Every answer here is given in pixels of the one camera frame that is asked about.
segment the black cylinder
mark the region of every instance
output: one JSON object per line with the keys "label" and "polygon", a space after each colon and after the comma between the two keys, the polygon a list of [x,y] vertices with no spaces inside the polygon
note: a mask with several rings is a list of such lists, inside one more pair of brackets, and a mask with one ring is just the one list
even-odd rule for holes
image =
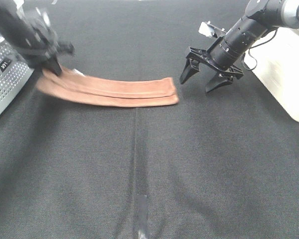
{"label": "black cylinder", "polygon": [[286,0],[251,0],[246,7],[245,15],[267,28],[285,26],[282,19],[282,8],[285,1]]}
{"label": "black cylinder", "polygon": [[227,70],[268,29],[255,20],[241,18],[228,31],[224,39],[211,50],[212,61],[221,70]]}
{"label": "black cylinder", "polygon": [[[18,13],[14,1],[0,0],[0,34],[14,47],[44,50],[46,48],[45,43],[36,34],[32,26]],[[34,57],[23,52],[20,54],[29,62]]]}

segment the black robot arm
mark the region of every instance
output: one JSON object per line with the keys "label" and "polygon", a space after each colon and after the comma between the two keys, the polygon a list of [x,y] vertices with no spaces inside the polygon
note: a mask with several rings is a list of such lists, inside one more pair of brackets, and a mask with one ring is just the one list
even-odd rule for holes
{"label": "black robot arm", "polygon": [[[214,32],[220,29],[206,26]],[[199,63],[208,65],[217,73],[206,85],[206,92],[230,85],[244,73],[233,64],[261,37],[279,27],[299,29],[299,0],[251,0],[244,16],[228,31],[217,36],[208,50],[189,47],[187,61],[180,82],[185,83],[199,72]]]}
{"label": "black robot arm", "polygon": [[56,75],[62,72],[57,55],[74,51],[71,43],[57,39],[45,12],[36,9],[26,17],[13,0],[0,0],[0,34],[29,67],[47,68]]}

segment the gray tape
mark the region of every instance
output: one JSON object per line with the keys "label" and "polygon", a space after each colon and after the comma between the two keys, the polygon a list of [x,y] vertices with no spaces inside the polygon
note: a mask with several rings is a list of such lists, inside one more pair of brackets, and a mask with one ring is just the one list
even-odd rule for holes
{"label": "gray tape", "polygon": [[149,203],[146,195],[137,195],[139,239],[148,239]]}

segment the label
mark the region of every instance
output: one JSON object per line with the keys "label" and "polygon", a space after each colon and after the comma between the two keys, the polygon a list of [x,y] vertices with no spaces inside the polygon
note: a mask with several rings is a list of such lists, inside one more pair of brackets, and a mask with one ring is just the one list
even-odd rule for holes
{"label": "label", "polygon": [[18,10],[24,4],[24,0],[14,0],[14,2],[16,4],[16,9],[18,9]]}
{"label": "label", "polygon": [[213,35],[215,34],[215,30],[205,22],[201,23],[198,32],[204,36],[209,37],[209,38],[212,38]]}
{"label": "label", "polygon": [[3,61],[0,63],[0,70],[4,72],[8,66],[11,64],[12,60],[9,58],[4,58]]}

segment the black cable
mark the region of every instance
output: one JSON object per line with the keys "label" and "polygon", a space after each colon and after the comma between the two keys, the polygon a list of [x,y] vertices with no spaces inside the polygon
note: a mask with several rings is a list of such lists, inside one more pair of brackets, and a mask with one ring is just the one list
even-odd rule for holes
{"label": "black cable", "polygon": [[275,34],[274,34],[273,37],[270,38],[268,41],[265,41],[265,42],[263,42],[263,43],[260,43],[260,44],[258,44],[258,45],[256,45],[256,46],[252,46],[252,47],[250,47],[250,48],[248,49],[248,55],[256,61],[256,66],[255,66],[254,68],[250,69],[250,68],[247,66],[247,64],[245,63],[245,56],[246,56],[246,53],[244,53],[244,54],[242,55],[242,57],[241,57],[241,64],[243,65],[243,67],[244,67],[247,71],[253,71],[253,70],[255,70],[256,67],[258,66],[258,61],[257,61],[257,59],[256,59],[255,57],[253,57],[253,56],[251,55],[251,53],[250,53],[250,49],[256,48],[256,47],[258,47],[258,46],[261,46],[261,45],[264,45],[264,44],[270,42],[271,40],[273,40],[273,39],[276,37],[277,32],[278,32],[278,29],[276,29]]}

